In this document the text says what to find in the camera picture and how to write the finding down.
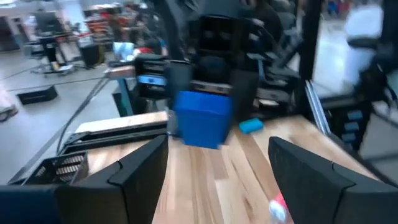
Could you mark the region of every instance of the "gray floor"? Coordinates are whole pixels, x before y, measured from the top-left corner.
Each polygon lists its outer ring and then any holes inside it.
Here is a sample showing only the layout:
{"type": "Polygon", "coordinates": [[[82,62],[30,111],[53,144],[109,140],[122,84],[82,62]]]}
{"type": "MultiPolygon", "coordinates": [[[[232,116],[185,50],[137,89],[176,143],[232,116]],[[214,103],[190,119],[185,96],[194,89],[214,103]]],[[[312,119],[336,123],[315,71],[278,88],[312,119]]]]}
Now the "gray floor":
{"type": "MultiPolygon", "coordinates": [[[[315,67],[315,81],[321,96],[340,92],[347,45],[341,22],[322,25],[315,67]]],[[[21,59],[19,52],[0,54],[0,86],[4,86],[19,113],[0,123],[0,184],[6,183],[41,148],[49,148],[42,158],[55,155],[60,130],[103,75],[104,67],[82,70],[66,77],[31,74],[35,61],[21,59]],[[47,103],[22,106],[15,94],[27,88],[56,85],[59,97],[47,103]]],[[[84,122],[116,118],[118,112],[111,93],[116,81],[109,82],[70,126],[68,133],[84,122]]]]}

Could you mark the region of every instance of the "monitor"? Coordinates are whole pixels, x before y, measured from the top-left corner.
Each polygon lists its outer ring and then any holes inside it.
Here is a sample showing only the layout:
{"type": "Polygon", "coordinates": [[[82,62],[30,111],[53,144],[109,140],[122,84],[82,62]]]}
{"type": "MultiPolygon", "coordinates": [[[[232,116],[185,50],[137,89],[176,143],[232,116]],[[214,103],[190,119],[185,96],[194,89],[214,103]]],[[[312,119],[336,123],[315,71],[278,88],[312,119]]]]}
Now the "monitor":
{"type": "Polygon", "coordinates": [[[64,33],[64,29],[54,12],[38,12],[34,16],[36,17],[37,27],[41,32],[64,33]]]}

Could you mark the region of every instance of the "wooden tabletop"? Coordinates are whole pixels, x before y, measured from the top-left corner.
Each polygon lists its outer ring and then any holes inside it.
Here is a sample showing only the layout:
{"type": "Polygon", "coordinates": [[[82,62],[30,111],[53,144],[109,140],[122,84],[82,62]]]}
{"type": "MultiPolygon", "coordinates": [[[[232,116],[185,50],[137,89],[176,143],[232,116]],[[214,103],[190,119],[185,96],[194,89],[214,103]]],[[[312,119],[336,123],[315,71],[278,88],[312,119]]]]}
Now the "wooden tabletop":
{"type": "MultiPolygon", "coordinates": [[[[77,132],[99,131],[142,122],[166,120],[165,112],[82,124],[77,132]]],[[[233,128],[219,150],[183,145],[169,138],[166,178],[153,223],[269,223],[269,200],[278,193],[267,155],[268,140],[278,136],[339,163],[375,177],[303,117],[264,123],[264,129],[243,135],[233,128]]],[[[147,141],[91,151],[90,173],[112,164],[147,141]]]]}

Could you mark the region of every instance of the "blue box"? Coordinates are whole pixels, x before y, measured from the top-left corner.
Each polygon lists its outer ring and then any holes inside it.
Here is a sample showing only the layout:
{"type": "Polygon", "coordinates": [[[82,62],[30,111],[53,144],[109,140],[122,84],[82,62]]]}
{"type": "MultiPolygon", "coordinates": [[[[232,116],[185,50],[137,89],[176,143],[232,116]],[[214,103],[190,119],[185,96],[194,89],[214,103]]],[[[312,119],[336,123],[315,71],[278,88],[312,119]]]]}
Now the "blue box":
{"type": "Polygon", "coordinates": [[[174,111],[184,144],[217,149],[229,131],[231,110],[229,97],[181,91],[174,111]]]}

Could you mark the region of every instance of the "blue container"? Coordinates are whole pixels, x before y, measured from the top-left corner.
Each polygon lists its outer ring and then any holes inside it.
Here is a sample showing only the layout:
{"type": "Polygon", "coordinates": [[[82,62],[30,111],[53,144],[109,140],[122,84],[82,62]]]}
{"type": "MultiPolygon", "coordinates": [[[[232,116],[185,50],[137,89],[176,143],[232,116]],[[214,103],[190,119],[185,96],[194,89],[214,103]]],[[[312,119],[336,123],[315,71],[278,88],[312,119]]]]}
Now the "blue container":
{"type": "Polygon", "coordinates": [[[229,97],[181,91],[174,110],[184,144],[217,149],[229,131],[229,97]]]}

